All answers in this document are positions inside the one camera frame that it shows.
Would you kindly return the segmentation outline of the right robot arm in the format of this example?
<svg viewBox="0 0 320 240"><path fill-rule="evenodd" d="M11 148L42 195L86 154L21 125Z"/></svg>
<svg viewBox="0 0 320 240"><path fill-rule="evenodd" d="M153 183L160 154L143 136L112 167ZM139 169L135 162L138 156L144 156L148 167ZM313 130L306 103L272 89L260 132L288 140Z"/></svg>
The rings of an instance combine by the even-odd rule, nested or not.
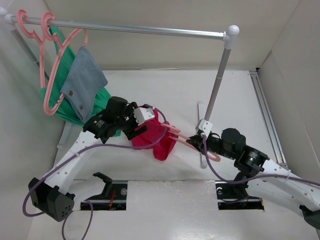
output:
<svg viewBox="0 0 320 240"><path fill-rule="evenodd" d="M234 161L238 174L225 180L237 197L248 194L287 208L303 217L310 226L320 228L320 184L303 179L277 164L265 153L246 144L246 137L235 128L221 135L205 137L199 131L187 143L203 155L213 153Z"/></svg>

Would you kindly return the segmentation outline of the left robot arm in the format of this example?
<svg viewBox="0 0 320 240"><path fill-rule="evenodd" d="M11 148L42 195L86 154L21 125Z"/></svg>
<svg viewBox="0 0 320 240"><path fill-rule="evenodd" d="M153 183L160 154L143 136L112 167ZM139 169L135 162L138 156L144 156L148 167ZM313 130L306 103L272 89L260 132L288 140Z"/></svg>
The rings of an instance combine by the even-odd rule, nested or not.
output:
<svg viewBox="0 0 320 240"><path fill-rule="evenodd" d="M144 124L155 117L151 106L113 96L105 109L92 116L83 126L78 138L62 159L42 179L33 178L29 184L34 207L57 222L65 220L81 203L93 196L107 198L113 180L101 172L73 184L94 146L105 146L109 138L122 131L128 140L147 131Z"/></svg>

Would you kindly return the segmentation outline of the red t shirt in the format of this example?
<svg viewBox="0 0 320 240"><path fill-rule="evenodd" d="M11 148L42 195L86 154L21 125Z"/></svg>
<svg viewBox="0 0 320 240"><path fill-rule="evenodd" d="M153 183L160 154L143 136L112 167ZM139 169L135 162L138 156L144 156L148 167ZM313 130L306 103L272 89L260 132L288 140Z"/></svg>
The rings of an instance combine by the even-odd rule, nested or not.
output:
<svg viewBox="0 0 320 240"><path fill-rule="evenodd" d="M156 160L165 161L174 146L178 138L177 134L171 132L175 127L163 118L163 121L159 120L160 111L152 109L150 105L141 105L139 109L149 110L153 119L145 121L139 125L136 130L141 130L146 127L146 131L131 140L132 146L135 148L144 147L144 149L152 149L153 156Z"/></svg>

